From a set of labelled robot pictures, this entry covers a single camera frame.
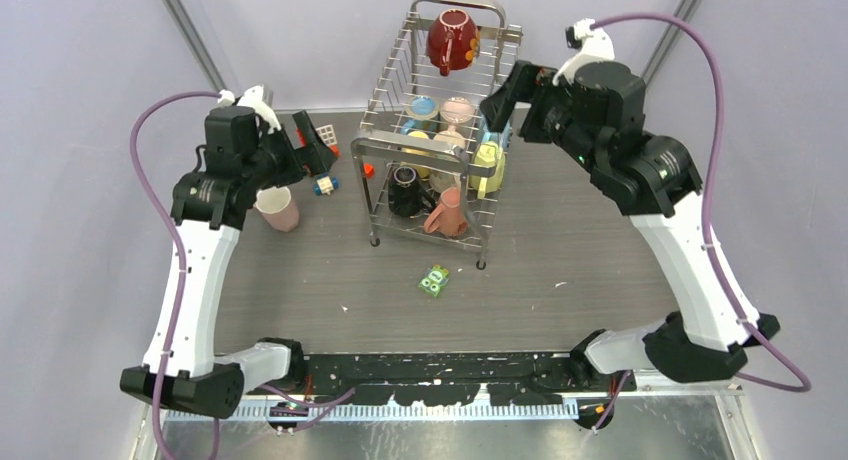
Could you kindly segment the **dark red mug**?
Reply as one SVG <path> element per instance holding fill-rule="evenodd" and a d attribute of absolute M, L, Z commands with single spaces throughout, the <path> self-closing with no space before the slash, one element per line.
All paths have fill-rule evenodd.
<path fill-rule="evenodd" d="M 463 9 L 443 11 L 429 28 L 426 55 L 442 77 L 470 67 L 479 54 L 480 33 Z"/>

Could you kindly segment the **light pink mug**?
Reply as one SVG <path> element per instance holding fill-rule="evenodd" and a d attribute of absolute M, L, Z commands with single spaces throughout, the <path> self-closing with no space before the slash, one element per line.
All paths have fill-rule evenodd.
<path fill-rule="evenodd" d="M 258 191 L 254 207 L 270 227 L 277 231 L 290 232 L 299 225 L 299 209 L 289 187 L 271 187 Z"/>

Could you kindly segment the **yellow mug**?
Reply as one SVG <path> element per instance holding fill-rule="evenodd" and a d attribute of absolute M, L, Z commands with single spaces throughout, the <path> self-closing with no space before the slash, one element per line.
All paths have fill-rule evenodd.
<path fill-rule="evenodd" d="M 483 168 L 494 168 L 489 177 L 472 175 L 469 186 L 476 191 L 476 197 L 484 199 L 487 194 L 498 191 L 502 187 L 506 156 L 503 148 L 494 141 L 483 142 L 479 145 L 474 156 L 474 164 Z"/>

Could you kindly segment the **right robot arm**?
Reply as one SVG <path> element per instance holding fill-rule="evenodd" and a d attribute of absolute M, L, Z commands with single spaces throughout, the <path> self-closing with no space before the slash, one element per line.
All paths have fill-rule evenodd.
<path fill-rule="evenodd" d="M 727 380 L 746 365 L 748 348 L 780 328 L 744 298 L 727 299 L 703 238 L 700 174 L 680 141 L 645 129 L 645 97 L 644 80 L 615 61 L 584 65 L 568 81 L 520 60 L 480 105 L 500 132 L 515 106 L 528 104 L 521 137 L 558 146 L 588 173 L 639 231 L 674 295 L 665 318 L 595 331 L 571 350 L 572 380 L 589 391 L 612 373 L 646 368 L 679 383 Z"/>

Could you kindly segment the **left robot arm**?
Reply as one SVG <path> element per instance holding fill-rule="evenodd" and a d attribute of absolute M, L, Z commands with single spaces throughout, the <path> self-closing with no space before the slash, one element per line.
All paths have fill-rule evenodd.
<path fill-rule="evenodd" d="M 145 403 L 158 399 L 169 410 L 226 419 L 243 394 L 262 384 L 284 394 L 305 385 L 297 341 L 266 337 L 246 350 L 214 353 L 226 270 L 258 192 L 324 174 L 336 160 L 306 111 L 292 118 L 298 147 L 251 107 L 218 107 L 206 116 L 197 165 L 176 183 L 166 216 L 180 240 L 173 246 L 160 318 L 140 365 L 121 373 L 124 393 Z"/>

